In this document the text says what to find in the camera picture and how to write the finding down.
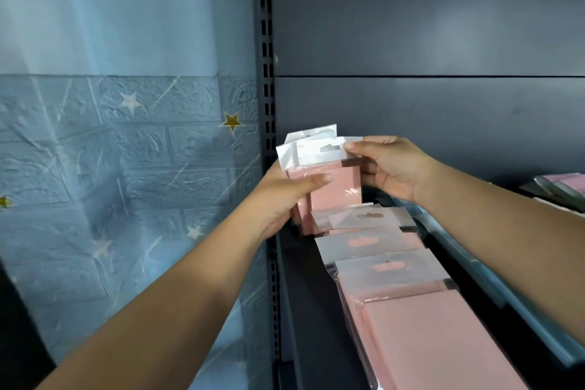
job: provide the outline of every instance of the wallpaper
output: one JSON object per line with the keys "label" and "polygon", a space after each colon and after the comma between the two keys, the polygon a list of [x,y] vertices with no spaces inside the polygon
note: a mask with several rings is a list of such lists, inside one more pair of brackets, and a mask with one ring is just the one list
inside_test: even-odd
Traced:
{"label": "wallpaper", "polygon": [[[0,256],[60,362],[261,177],[255,81],[0,76]],[[192,388],[271,387],[266,252]]]}

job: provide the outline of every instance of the dark gray panel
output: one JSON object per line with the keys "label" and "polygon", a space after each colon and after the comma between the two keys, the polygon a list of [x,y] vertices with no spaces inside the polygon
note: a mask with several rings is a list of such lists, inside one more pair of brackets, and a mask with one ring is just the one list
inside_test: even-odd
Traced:
{"label": "dark gray panel", "polygon": [[273,0],[277,76],[585,75],[583,0]]}
{"label": "dark gray panel", "polygon": [[585,170],[585,79],[277,77],[277,143],[330,123],[396,134],[503,183]]}

